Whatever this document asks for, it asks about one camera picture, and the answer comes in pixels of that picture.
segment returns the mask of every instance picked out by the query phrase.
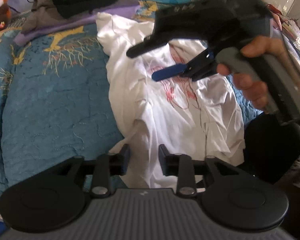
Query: gray ribbed surface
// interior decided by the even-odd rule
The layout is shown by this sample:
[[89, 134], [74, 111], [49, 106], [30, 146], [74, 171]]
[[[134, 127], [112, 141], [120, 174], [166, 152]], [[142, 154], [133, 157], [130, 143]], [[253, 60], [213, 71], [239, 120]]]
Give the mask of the gray ribbed surface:
[[236, 233], [211, 221], [192, 200], [170, 189], [118, 189], [107, 199], [93, 200], [75, 222], [44, 234], [13, 229], [0, 240], [291, 240], [281, 229]]

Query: white t-shirt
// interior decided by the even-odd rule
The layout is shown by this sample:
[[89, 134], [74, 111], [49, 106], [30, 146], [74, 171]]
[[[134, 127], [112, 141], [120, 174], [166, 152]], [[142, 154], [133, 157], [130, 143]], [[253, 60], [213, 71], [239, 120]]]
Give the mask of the white t-shirt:
[[216, 74], [197, 82], [151, 79], [154, 71], [188, 62], [205, 50], [199, 41], [174, 40], [129, 59], [127, 50], [151, 34], [154, 24], [106, 13], [97, 15], [96, 24], [98, 41], [110, 56], [109, 100], [125, 137], [111, 152], [119, 152], [123, 143], [132, 150], [127, 175], [122, 177], [128, 187], [176, 187], [176, 177], [162, 174], [160, 144], [194, 160], [213, 155], [232, 165], [243, 162], [242, 114], [225, 77]]

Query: purple cloth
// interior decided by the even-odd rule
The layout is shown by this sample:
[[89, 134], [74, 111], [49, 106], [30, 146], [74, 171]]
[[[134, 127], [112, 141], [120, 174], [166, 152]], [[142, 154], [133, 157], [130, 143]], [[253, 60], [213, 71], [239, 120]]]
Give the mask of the purple cloth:
[[95, 22], [96, 20], [96, 14], [98, 12], [106, 12], [109, 14], [116, 14], [125, 18], [132, 18], [136, 11], [140, 8], [138, 0], [118, 0], [114, 4], [99, 8], [93, 11], [93, 14], [85, 14], [82, 16], [81, 19], [78, 19], [74, 22], [70, 22], [68, 24], [60, 25], [60, 26], [53, 26], [53, 27], [47, 27], [47, 28], [41, 28], [38, 30], [34, 30], [32, 32], [29, 32], [27, 34], [19, 33], [15, 38], [14, 42], [18, 46], [24, 46], [29, 41], [33, 40], [34, 38], [37, 38], [42, 35], [46, 35], [49, 33], [59, 32], [67, 29], [72, 29], [81, 25], [86, 25]]

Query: blue quilt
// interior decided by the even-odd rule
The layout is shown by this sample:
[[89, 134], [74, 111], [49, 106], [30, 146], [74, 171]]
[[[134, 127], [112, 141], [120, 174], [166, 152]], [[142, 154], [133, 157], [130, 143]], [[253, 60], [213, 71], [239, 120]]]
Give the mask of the blue quilt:
[[[95, 24], [25, 47], [12, 43], [19, 29], [0, 33], [0, 194], [74, 155], [95, 159], [122, 139]], [[246, 124], [259, 111], [234, 91]], [[115, 177], [113, 186], [124, 184]]]

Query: circular pad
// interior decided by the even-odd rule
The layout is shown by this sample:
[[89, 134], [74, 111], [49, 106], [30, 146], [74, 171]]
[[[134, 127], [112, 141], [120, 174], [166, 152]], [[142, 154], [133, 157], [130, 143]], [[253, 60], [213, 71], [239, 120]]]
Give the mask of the circular pad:
[[0, 214], [12, 228], [48, 232], [79, 216], [85, 206], [81, 189], [65, 176], [30, 178], [8, 188], [0, 197]]
[[206, 214], [228, 228], [264, 231], [278, 226], [287, 210], [286, 195], [255, 177], [222, 176], [202, 194]]

